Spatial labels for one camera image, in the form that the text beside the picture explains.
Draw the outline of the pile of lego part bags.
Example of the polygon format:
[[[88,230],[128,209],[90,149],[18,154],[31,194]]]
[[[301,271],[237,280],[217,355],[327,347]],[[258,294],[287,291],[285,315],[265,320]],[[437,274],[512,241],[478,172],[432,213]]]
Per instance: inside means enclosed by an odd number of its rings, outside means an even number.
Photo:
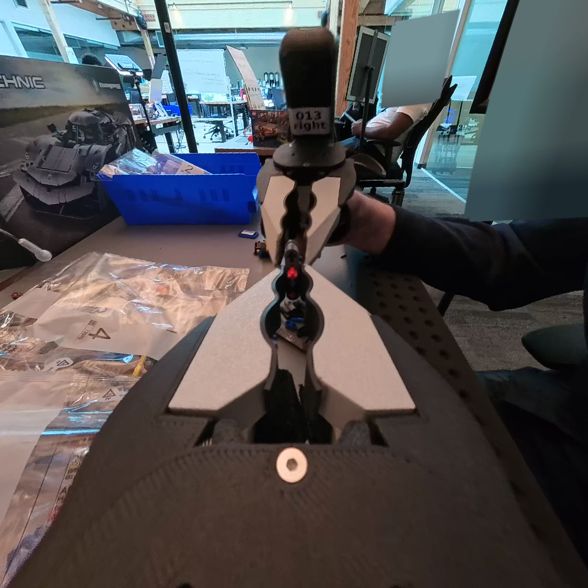
[[[248,268],[84,255],[1,309],[1,587],[139,378],[246,290]]]

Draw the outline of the black metal post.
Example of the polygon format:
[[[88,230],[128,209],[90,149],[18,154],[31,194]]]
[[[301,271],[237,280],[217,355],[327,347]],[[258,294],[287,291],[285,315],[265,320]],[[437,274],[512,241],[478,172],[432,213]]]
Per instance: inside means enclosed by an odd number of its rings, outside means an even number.
[[[185,133],[185,140],[189,153],[197,153],[198,147],[194,134],[194,127],[192,124],[191,114],[189,112],[189,104],[183,83],[183,77],[180,69],[178,53],[176,50],[175,39],[173,36],[173,27],[171,17],[168,10],[167,1],[154,1],[156,13],[158,16],[159,27],[161,30],[164,47],[166,50],[166,57],[171,74],[171,81],[174,88],[174,93],[178,103],[180,117]]]

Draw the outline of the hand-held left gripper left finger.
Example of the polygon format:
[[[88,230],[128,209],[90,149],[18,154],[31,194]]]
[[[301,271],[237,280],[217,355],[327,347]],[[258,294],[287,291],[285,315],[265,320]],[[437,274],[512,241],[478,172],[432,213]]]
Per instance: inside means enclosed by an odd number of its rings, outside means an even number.
[[[273,269],[217,314],[173,394],[171,415],[233,420],[253,442],[273,364],[262,315],[275,301],[272,285],[279,274]]]

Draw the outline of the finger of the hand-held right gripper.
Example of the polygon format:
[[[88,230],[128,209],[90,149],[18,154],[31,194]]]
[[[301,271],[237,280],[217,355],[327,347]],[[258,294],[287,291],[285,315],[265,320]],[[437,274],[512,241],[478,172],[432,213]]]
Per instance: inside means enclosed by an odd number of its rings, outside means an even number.
[[[282,265],[286,245],[299,236],[296,183],[285,175],[270,177],[261,202],[261,219],[266,247],[273,265]]]
[[[309,224],[305,232],[307,265],[311,265],[320,256],[339,222],[340,188],[341,178],[338,176],[327,176],[311,185],[313,205],[309,210]]]

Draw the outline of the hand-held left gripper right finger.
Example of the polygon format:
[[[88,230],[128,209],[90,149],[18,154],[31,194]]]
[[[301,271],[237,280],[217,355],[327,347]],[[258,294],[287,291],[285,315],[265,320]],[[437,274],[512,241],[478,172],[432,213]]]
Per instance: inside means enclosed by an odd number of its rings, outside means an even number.
[[[306,266],[306,309],[316,335],[307,350],[303,407],[310,442],[331,442],[350,422],[414,415],[411,397],[372,315]]]

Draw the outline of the colourful lego box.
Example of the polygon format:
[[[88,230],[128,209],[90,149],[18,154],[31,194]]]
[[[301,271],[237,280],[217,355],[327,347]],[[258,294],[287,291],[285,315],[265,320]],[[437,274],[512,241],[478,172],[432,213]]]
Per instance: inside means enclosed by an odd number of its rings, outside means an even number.
[[[255,148],[276,149],[291,141],[287,111],[255,109],[251,111],[251,123]]]

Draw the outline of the wooden book stand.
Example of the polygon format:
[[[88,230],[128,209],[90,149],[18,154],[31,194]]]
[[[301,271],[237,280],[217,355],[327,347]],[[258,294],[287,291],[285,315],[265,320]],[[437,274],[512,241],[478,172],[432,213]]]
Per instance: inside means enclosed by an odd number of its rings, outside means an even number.
[[[12,239],[20,247],[23,247],[24,249],[32,253],[34,257],[40,262],[48,262],[51,261],[53,258],[53,255],[50,251],[37,246],[36,244],[27,239],[17,238],[15,235],[11,234],[10,232],[4,229],[1,229],[1,234],[5,237],[8,237],[9,239]]]

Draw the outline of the blue plastic storage bin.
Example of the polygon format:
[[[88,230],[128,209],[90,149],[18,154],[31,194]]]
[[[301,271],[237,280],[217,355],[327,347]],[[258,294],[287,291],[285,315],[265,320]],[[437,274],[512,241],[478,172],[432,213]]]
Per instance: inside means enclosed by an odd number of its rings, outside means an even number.
[[[129,226],[247,225],[259,209],[254,152],[185,153],[179,158],[210,175],[98,174],[107,195]]]

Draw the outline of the cluttered workbench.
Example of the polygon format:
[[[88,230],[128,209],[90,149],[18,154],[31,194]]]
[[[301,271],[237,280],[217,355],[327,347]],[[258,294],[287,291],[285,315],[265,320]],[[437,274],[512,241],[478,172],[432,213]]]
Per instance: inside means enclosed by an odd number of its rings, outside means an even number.
[[[169,153],[180,149],[183,138],[180,116],[171,114],[159,103],[130,104],[129,107],[144,151],[152,153],[157,149],[158,136],[165,137]]]

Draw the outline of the scattered loose lego pieces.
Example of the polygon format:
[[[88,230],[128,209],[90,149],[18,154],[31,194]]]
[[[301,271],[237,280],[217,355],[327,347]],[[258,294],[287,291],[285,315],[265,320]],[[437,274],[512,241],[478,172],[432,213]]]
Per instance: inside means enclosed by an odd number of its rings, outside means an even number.
[[[305,322],[305,302],[301,298],[284,298],[280,304],[281,324],[272,339],[283,341],[305,353],[311,343]]]

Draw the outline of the person's right hand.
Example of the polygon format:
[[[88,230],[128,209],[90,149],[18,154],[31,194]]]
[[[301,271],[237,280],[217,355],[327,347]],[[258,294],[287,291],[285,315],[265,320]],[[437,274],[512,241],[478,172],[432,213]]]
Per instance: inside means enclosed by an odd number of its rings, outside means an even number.
[[[347,201],[349,229],[340,244],[370,255],[381,254],[391,239],[396,225],[396,211],[358,190]]]

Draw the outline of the wooden-edged work table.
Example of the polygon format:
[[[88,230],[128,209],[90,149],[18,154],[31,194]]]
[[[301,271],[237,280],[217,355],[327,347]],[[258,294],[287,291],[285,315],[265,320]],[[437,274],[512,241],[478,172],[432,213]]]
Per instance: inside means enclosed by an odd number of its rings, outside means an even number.
[[[272,157],[276,151],[276,148],[268,145],[255,146],[248,141],[247,136],[237,136],[223,143],[214,143],[214,146],[215,153],[254,152],[261,158]]]

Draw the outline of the crumpled clear plastic bag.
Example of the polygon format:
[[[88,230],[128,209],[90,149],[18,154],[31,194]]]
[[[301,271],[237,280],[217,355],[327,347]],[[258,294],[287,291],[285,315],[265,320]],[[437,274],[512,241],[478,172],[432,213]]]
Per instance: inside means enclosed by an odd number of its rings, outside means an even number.
[[[209,171],[192,164],[176,155],[155,150],[147,152],[133,149],[99,171],[100,176],[109,179],[116,175],[210,175]]]

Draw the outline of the black panel on pole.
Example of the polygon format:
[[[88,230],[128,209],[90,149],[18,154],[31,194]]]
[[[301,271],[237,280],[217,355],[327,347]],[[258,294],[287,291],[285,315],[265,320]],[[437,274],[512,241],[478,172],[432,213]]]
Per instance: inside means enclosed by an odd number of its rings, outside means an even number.
[[[378,100],[380,76],[386,59],[390,36],[361,26],[349,76],[346,99],[362,105],[362,135],[370,118],[370,108]]]

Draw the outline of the black perforated office chair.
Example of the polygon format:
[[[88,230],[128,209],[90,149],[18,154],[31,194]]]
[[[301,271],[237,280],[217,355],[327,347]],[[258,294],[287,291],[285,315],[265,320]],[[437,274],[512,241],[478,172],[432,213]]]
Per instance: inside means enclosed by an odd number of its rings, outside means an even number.
[[[357,299],[435,369],[476,419],[548,559],[569,587],[587,587],[587,569],[525,464],[451,331],[418,278],[360,261]]]

